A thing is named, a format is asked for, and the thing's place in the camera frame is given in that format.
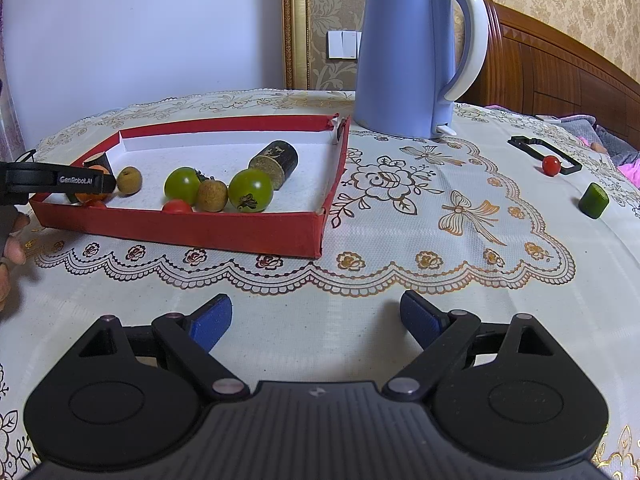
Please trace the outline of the person's left hand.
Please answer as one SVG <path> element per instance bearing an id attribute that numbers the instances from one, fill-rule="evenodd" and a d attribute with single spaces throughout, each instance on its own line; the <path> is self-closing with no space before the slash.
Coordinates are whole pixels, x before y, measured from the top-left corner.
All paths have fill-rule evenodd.
<path id="1" fill-rule="evenodd" d="M 21 266 L 26 262 L 26 255 L 18 234 L 30 223 L 29 216 L 19 212 L 14 206 L 2 206 L 1 225 L 7 226 L 8 219 L 12 220 L 12 226 L 6 230 L 6 236 L 1 239 L 1 309 L 4 309 L 11 291 L 11 266 Z"/>

